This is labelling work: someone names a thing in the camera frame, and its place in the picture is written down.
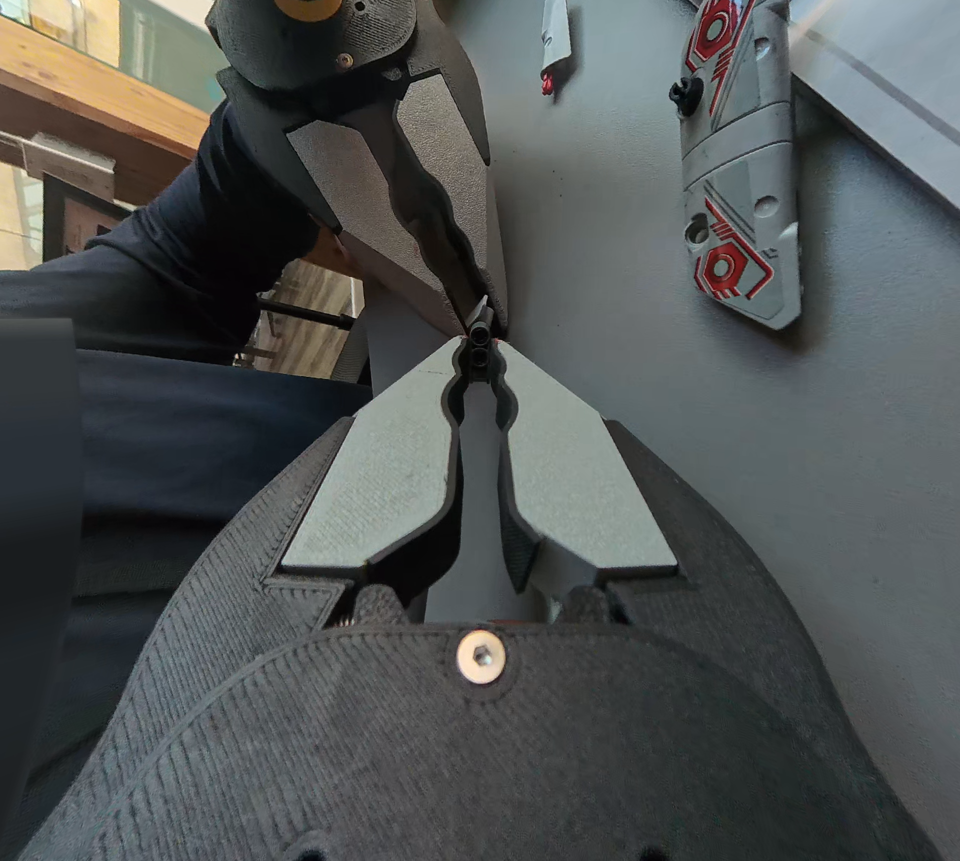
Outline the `wooden shelf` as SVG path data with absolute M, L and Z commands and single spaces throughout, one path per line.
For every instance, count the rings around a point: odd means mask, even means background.
M 116 196 L 142 205 L 194 158 L 210 116 L 17 22 L 1 19 L 1 128 L 115 162 Z

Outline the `grey lego wing red print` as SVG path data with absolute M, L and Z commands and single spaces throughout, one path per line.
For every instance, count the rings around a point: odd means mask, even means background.
M 682 239 L 695 287 L 770 330 L 801 315 L 789 0 L 702 0 L 681 77 Z

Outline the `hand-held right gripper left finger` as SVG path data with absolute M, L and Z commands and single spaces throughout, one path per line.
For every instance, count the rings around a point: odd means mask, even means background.
M 282 572 L 425 591 L 460 547 L 464 337 L 354 414 L 279 563 Z

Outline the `grey lego piece red pin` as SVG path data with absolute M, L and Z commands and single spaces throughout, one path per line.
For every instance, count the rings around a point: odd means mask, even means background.
M 541 94 L 551 97 L 567 75 L 572 57 L 568 0 L 544 1 L 541 43 Z

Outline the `person's left forearm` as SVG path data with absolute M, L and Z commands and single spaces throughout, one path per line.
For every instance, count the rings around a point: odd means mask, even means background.
M 258 297 L 296 259 L 360 278 L 339 239 L 265 175 L 232 106 L 211 114 L 194 160 L 85 249 L 1 274 L 1 311 L 73 323 L 79 349 L 231 366 Z

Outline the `black lego connector piece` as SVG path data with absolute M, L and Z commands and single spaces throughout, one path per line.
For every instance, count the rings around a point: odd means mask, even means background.
M 489 380 L 491 348 L 495 339 L 497 314 L 484 295 L 476 309 L 470 314 L 466 327 L 467 364 L 471 383 L 485 383 Z

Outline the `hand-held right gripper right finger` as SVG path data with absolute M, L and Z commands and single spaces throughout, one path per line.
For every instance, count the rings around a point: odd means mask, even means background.
M 599 411 L 496 340 L 496 549 L 523 615 L 578 588 L 675 577 L 678 557 Z

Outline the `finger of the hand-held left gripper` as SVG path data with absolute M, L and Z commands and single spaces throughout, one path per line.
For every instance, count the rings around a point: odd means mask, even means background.
M 404 223 L 366 139 L 355 128 L 313 121 L 287 134 L 341 227 L 339 240 L 362 270 L 399 295 L 446 337 L 462 335 L 463 302 L 474 290 L 437 218 Z
M 482 94 L 473 64 L 447 27 L 418 27 L 410 77 L 393 112 L 411 169 L 411 229 L 427 268 L 466 326 L 480 302 L 506 335 L 508 290 Z

